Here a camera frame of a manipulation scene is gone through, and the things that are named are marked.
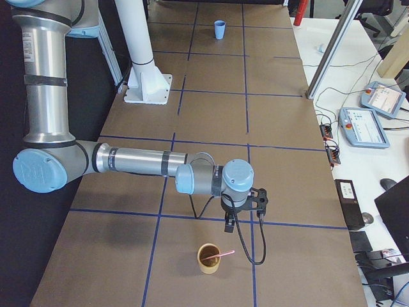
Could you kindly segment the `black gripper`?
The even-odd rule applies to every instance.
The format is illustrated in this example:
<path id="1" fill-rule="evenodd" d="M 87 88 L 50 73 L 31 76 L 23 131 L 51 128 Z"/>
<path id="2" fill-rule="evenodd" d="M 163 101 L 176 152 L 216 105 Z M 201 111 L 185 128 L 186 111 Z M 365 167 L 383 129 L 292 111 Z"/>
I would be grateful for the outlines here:
<path id="1" fill-rule="evenodd" d="M 236 210 L 234 200 L 232 199 L 231 196 L 222 193 L 221 205 L 223 210 L 225 211 L 224 231 L 226 233 L 233 233 L 236 222 Z"/>

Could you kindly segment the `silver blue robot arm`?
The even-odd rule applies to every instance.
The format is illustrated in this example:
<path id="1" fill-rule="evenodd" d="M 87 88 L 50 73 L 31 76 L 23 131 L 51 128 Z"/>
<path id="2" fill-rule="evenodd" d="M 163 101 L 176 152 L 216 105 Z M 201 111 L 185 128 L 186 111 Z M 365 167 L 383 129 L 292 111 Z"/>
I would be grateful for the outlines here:
<path id="1" fill-rule="evenodd" d="M 219 198 L 225 230 L 252 210 L 254 171 L 241 159 L 216 165 L 207 153 L 118 148 L 80 141 L 69 130 L 65 38 L 99 34 L 97 1 L 11 1 L 22 30 L 29 132 L 13 160 L 16 179 L 30 191 L 50 193 L 90 173 L 107 171 L 173 177 L 176 190 Z"/>

